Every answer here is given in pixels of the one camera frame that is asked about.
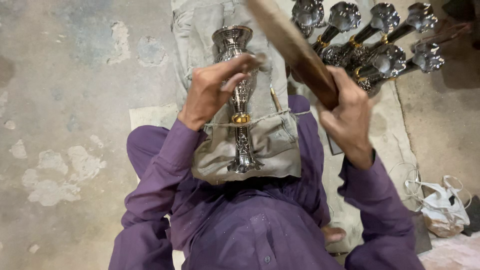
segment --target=wooden mallet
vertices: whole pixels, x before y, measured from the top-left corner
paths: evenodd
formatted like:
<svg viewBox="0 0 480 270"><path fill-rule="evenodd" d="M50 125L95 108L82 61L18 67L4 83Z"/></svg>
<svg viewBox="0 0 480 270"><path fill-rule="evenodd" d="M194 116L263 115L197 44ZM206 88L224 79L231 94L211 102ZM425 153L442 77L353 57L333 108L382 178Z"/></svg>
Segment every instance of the wooden mallet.
<svg viewBox="0 0 480 270"><path fill-rule="evenodd" d="M300 31L274 0L247 0L267 39L317 98L330 110L338 105L338 90L331 74Z"/></svg>

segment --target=flared rim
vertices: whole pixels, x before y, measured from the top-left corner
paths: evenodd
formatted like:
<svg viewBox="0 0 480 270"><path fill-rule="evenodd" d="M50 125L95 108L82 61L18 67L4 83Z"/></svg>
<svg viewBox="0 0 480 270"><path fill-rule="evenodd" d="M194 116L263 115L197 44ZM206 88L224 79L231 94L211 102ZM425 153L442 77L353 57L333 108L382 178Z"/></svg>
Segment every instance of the flared rim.
<svg viewBox="0 0 480 270"><path fill-rule="evenodd" d="M218 33L221 33L223 31L227 31L227 30L232 30L232 29L241 29L241 30L245 30L245 31L248 31L250 33L253 34L253 30L250 28L250 27L247 27L247 26L243 26L243 25L229 25L229 26L224 26L218 30L216 30L213 35L212 35L212 39L218 35Z"/></svg>

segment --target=white plastic bag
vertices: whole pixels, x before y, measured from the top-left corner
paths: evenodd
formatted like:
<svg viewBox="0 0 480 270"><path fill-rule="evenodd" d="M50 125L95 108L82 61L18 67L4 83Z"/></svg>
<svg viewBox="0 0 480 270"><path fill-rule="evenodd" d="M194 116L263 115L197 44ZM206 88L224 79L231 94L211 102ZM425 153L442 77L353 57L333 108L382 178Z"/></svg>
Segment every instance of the white plastic bag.
<svg viewBox="0 0 480 270"><path fill-rule="evenodd" d="M435 190L434 193L421 200L423 204L421 211L427 228L439 237L455 236L463 231L464 225L470 225L470 219L458 197L458 192L463 189L463 185L460 189L455 189L449 183L453 179L458 181L456 177L445 175L444 186L421 183L421 185Z"/></svg>

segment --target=man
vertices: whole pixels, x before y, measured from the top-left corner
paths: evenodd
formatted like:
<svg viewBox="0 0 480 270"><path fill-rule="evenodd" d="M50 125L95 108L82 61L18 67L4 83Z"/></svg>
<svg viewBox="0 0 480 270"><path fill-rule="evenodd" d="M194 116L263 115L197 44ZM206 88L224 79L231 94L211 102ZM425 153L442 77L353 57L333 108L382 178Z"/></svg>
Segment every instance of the man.
<svg viewBox="0 0 480 270"><path fill-rule="evenodd" d="M321 182L323 147L311 113L298 123L301 178L258 177L212 186L192 176L193 153L206 138L202 125L249 76L244 72L252 61L242 55L195 69L170 131L154 126L132 131L127 152L141 181L125 198L124 230L115 239L109 269L173 269L172 247L184 251L182 269L344 269L325 250L320 229L330 217ZM345 182L338 192L360 209L364 226L365 243L349 254L345 268L423 269L408 210L368 140L368 97L344 70L328 69L340 105L322 111L320 122L345 153L340 172ZM288 102L293 112L310 107L302 96ZM341 234L324 231L330 240Z"/></svg>

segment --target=rope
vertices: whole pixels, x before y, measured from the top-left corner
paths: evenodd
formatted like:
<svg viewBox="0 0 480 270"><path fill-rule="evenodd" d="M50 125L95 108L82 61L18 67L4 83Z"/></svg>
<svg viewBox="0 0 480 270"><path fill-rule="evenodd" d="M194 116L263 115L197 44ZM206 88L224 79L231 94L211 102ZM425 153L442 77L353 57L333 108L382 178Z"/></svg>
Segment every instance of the rope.
<svg viewBox="0 0 480 270"><path fill-rule="evenodd" d="M236 124L236 123L206 123L204 126L205 127L250 127L250 126L253 126L255 124L257 124L258 122L262 121L262 120L265 120L265 119L269 119L269 118L272 118L272 117L275 117L277 115L283 115L283 114L286 114L286 113L290 113L290 115L293 115L295 117L298 117L300 115L304 115L304 114L307 114L307 113L310 113L312 112L311 110L309 111L304 111L304 112L298 112L298 113L291 113L291 110L292 109L288 109L288 110L281 110L279 112L275 112L275 113L271 113L271 114L268 114L264 117L261 117L259 119L255 119L255 120L251 120L250 122L248 123L245 123L245 124Z"/></svg>

